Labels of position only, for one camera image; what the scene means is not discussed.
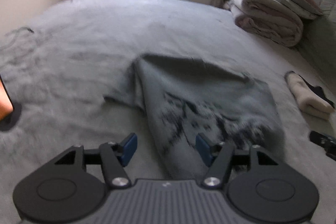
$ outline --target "stack of bedding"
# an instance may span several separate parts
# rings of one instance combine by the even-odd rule
[[[231,10],[237,26],[286,47],[302,38],[300,18],[314,20],[322,15],[314,0],[229,0],[224,8]]]

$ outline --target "orange object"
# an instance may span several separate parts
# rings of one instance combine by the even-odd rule
[[[0,121],[13,112],[13,105],[5,90],[5,86],[0,82]]]

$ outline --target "ribbed gray surface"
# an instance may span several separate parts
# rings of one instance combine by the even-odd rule
[[[104,206],[78,224],[245,224],[218,191],[195,181],[139,180],[113,191]]]

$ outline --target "gray bedsheet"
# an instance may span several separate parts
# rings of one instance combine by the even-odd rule
[[[18,125],[0,133],[1,223],[19,220],[11,198],[16,183],[76,143],[94,148],[136,132],[130,177],[167,177],[144,115],[103,99],[145,52],[201,58],[268,83],[285,133],[285,160],[320,191],[313,221],[336,218],[336,164],[309,142],[309,126],[283,78],[294,70],[321,85],[297,52],[244,32],[225,10],[180,0],[67,0],[29,26],[34,34],[22,30],[14,43],[10,34],[0,46],[1,75],[23,103]],[[316,130],[333,130],[334,116],[331,124],[306,118]]]

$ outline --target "metal screw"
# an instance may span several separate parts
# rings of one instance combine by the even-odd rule
[[[112,180],[114,186],[124,187],[128,184],[129,180],[127,178],[115,178]]]
[[[221,181],[218,178],[209,177],[204,180],[204,183],[207,186],[218,186],[221,183]]]

